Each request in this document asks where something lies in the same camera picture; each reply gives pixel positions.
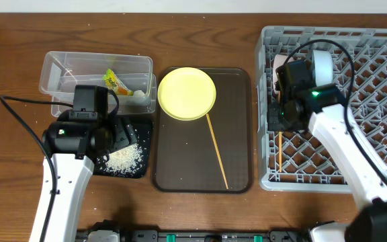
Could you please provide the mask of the leftover cooked rice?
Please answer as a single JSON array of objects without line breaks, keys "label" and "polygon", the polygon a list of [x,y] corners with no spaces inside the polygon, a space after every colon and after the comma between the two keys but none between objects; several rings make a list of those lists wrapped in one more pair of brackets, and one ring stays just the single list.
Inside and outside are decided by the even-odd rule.
[{"label": "leftover cooked rice", "polygon": [[96,170],[101,175],[136,177],[145,167],[143,148],[135,144],[111,153],[97,164]]}]

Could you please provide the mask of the light blue bowl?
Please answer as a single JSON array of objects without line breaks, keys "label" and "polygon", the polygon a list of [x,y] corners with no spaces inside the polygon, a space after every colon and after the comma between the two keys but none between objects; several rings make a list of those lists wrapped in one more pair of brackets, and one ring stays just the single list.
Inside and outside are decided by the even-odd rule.
[{"label": "light blue bowl", "polygon": [[313,50],[310,70],[317,87],[331,84],[333,81],[333,60],[331,54],[323,50]]}]

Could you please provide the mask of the white tissue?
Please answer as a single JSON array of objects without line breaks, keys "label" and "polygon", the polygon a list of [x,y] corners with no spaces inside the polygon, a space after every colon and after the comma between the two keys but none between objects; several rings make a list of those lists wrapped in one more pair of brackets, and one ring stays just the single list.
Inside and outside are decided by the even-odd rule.
[{"label": "white tissue", "polygon": [[149,103],[150,99],[147,94],[145,94],[142,90],[136,90],[132,95],[132,102],[135,104]]}]

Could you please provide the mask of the green snack wrapper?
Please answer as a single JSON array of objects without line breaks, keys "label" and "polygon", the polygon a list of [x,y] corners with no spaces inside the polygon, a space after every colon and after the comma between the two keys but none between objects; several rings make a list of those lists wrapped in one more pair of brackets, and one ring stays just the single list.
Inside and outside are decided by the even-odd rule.
[{"label": "green snack wrapper", "polygon": [[103,80],[107,88],[114,91],[116,95],[134,95],[134,92],[128,89],[111,69],[107,69]]}]

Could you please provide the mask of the yellow plate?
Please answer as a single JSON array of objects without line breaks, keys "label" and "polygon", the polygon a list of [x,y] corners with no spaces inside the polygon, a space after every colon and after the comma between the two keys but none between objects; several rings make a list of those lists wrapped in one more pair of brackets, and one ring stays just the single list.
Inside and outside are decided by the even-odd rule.
[{"label": "yellow plate", "polygon": [[169,71],[158,87],[162,110],[176,120],[190,121],[206,115],[216,101],[216,86],[204,71],[180,67]]}]

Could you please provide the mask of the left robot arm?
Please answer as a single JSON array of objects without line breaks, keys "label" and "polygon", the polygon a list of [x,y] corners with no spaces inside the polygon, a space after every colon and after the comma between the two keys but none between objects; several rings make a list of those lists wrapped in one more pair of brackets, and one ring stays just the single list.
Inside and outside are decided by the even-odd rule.
[{"label": "left robot arm", "polygon": [[73,106],[43,133],[43,183],[30,241],[74,241],[95,163],[136,143],[128,120],[108,110],[115,92],[78,85]]}]

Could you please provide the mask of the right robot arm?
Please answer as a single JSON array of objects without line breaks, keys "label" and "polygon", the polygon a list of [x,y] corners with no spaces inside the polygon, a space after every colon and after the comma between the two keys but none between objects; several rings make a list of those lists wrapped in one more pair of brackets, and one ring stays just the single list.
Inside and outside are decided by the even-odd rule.
[{"label": "right robot arm", "polygon": [[279,55],[273,64],[277,129],[308,130],[349,185],[359,214],[348,225],[327,222],[311,241],[387,241],[387,165],[363,135],[348,102],[330,81],[319,85],[303,60]]}]

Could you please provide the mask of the black waste tray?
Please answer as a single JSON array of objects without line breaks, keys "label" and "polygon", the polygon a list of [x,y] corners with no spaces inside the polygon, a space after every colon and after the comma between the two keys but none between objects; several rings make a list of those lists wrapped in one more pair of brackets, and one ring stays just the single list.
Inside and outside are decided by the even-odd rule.
[{"label": "black waste tray", "polygon": [[69,110],[43,140],[55,173],[68,182],[86,182],[92,175],[137,179],[148,167],[152,129],[147,119]]}]

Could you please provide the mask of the grey plastic dishwasher rack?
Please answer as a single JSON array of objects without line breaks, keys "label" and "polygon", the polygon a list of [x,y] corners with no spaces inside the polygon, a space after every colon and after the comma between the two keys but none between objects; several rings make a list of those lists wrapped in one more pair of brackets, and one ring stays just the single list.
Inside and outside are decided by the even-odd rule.
[{"label": "grey plastic dishwasher rack", "polygon": [[267,191],[347,193],[348,185],[326,149],[310,134],[268,130],[273,93],[272,66],[277,54],[311,61],[326,50],[333,59],[333,82],[349,93],[356,122],[387,164],[387,29],[267,26],[255,47],[258,104],[259,185]]}]

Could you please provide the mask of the lower clear plastic bin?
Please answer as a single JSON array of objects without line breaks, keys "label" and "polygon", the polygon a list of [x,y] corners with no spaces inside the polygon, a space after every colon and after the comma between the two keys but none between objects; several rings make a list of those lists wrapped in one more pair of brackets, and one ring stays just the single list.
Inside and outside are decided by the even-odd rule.
[{"label": "lower clear plastic bin", "polygon": [[[103,75],[74,75],[62,77],[58,84],[59,92],[52,96],[52,101],[73,103],[75,86],[98,85],[105,87]],[[151,114],[156,110],[157,82],[155,75],[144,73],[118,75],[122,83],[131,91],[141,90],[144,95],[119,95],[119,115]]]}]

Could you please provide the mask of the clear plastic bin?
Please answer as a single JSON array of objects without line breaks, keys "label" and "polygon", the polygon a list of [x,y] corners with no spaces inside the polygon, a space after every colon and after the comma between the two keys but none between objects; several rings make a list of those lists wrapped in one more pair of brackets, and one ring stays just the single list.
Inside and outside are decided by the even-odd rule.
[{"label": "clear plastic bin", "polygon": [[39,90],[47,95],[57,95],[62,77],[74,75],[105,75],[111,69],[122,74],[153,74],[153,61],[148,56],[104,54],[94,52],[48,52],[44,58]]},{"label": "clear plastic bin", "polygon": [[[75,86],[98,85],[105,87],[103,75],[74,75],[62,77],[58,84],[59,92],[52,96],[52,101],[73,103]],[[119,95],[119,115],[151,114],[156,110],[157,82],[155,75],[144,73],[118,75],[122,83],[131,91],[141,90],[144,95]]]}]

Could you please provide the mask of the upper clear plastic bin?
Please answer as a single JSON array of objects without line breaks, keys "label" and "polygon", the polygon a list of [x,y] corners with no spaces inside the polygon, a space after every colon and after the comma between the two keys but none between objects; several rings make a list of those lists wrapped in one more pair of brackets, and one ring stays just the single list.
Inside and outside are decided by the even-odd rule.
[{"label": "upper clear plastic bin", "polygon": [[62,77],[74,75],[105,75],[111,69],[122,74],[153,74],[153,61],[148,56],[104,54],[94,52],[48,52],[44,58],[39,90],[47,95],[57,95]]}]

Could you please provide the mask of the dark brown serving tray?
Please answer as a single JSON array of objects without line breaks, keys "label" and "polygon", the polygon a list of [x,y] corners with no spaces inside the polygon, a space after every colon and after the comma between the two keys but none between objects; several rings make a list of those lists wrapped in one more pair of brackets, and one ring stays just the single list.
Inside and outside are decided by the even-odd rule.
[{"label": "dark brown serving tray", "polygon": [[205,68],[217,97],[209,115],[229,189],[221,174],[206,117],[176,120],[157,111],[152,181],[163,192],[241,194],[253,182],[251,80],[236,68]]}]

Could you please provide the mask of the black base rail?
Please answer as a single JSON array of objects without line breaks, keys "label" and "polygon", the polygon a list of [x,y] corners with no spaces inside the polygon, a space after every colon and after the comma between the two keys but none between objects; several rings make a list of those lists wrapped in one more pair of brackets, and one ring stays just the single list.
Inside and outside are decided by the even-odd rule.
[{"label": "black base rail", "polygon": [[276,229],[270,231],[158,231],[128,230],[111,220],[95,223],[90,229],[77,231],[75,241],[116,242],[308,242],[344,241],[345,224],[319,223],[311,229]]}]

